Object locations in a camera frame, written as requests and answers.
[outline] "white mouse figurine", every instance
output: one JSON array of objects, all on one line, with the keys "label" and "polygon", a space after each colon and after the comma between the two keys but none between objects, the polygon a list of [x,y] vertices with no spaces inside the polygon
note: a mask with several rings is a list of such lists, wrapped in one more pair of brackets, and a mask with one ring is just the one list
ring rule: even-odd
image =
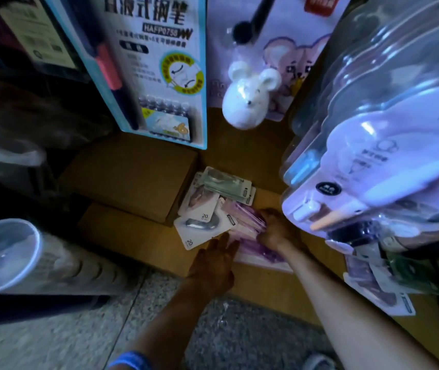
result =
[{"label": "white mouse figurine", "polygon": [[230,65],[228,76],[232,83],[223,98],[223,116],[240,130],[258,126],[267,114],[269,92],[281,85],[281,75],[273,68],[252,73],[246,62],[236,61]]}]

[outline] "blue wristband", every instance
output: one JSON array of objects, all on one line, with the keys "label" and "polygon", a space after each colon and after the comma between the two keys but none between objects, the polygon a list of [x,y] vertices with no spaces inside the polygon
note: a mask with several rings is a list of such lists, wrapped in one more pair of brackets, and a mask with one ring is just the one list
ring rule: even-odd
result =
[{"label": "blue wristband", "polygon": [[118,356],[108,367],[115,365],[127,365],[134,370],[152,370],[151,365],[146,357],[139,352],[127,352]]}]

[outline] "red label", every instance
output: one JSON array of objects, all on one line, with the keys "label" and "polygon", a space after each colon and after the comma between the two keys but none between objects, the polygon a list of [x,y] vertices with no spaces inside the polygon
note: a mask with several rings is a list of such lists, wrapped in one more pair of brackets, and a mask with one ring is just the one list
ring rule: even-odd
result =
[{"label": "red label", "polygon": [[339,0],[307,0],[305,2],[305,11],[317,14],[322,17],[329,17]]}]

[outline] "forearm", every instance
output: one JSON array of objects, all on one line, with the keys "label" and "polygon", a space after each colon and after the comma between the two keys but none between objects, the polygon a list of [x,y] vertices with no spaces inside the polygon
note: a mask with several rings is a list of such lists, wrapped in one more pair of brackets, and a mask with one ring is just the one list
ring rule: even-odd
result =
[{"label": "forearm", "polygon": [[439,369],[439,362],[390,317],[308,254],[280,247],[348,370]]},{"label": "forearm", "polygon": [[167,306],[139,334],[132,350],[144,355],[154,369],[177,369],[209,301],[197,283],[185,279]]}]

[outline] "dark blue pen cap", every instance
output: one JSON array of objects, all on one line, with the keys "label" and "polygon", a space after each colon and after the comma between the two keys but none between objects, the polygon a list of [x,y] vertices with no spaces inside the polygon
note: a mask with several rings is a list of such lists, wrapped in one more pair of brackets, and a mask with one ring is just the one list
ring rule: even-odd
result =
[{"label": "dark blue pen cap", "polygon": [[89,0],[60,0],[87,53],[98,56],[97,47],[104,41],[98,19]]}]

